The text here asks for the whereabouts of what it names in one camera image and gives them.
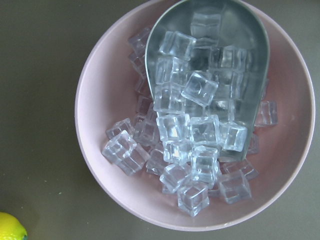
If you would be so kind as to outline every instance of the pile of ice cubes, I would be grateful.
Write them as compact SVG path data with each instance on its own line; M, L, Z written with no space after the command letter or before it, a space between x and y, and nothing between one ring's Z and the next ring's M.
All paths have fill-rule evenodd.
M159 176L164 194L177 194L178 207L191 216L221 198L228 204L252 197L248 180L258 171L247 160L219 162L221 150L241 152L248 129L235 122L235 102L243 84L247 50L219 46L221 15L194 13L191 35L167 31L159 46L154 101L145 68L150 28L131 37L129 59L139 73L136 116L106 131L102 154L131 176L144 168ZM256 127L277 124L277 105L261 101ZM259 152L252 134L247 154Z

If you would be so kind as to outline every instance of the ice scoop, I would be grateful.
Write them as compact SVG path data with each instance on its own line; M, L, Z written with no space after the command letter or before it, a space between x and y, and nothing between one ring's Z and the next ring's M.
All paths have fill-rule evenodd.
M245 126L248 134L242 151L222 150L221 162L240 161L246 157L254 123L266 84L270 59L267 32L260 19L241 1L237 0L182 0L170 7L155 23L145 50L145 66L151 95L156 87L156 63L162 55L160 45L166 32L180 32L191 36L194 13L215 9L221 15L218 47L235 46L247 51L245 91L235 104L234 122Z

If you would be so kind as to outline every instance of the table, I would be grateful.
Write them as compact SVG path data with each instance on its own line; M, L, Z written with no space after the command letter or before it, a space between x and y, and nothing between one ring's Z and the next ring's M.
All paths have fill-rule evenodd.
M75 131L79 76L100 36L143 2L0 2L0 211L15 215L32 240L319 239L318 124L305 164L287 191L257 216L225 229L180 232L152 225L117 205L96 182ZM246 2L291 36L318 103L320 1Z

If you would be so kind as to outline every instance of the lemon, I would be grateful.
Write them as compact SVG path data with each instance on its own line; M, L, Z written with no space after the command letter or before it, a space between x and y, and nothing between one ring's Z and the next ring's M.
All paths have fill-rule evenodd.
M27 240L27 231L14 216L0 212L0 240Z

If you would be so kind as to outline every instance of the bowl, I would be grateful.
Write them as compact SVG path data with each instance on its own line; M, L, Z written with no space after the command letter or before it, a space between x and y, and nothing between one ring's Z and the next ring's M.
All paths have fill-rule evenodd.
M278 124L261 128L260 151L248 157L259 171L250 180L252 199L210 205L190 217L177 207L175 196L162 194L159 177L140 171L125 175L101 154L105 130L116 121L132 118L138 79L128 55L127 39L152 25L172 0L151 0L121 17L100 38L80 76L75 97L75 126L88 168L104 191L135 216L168 229L210 231L241 223L272 204L292 183L302 167L315 125L315 98L307 66L285 31L260 10L247 6L262 20L270 42L266 100L277 102Z

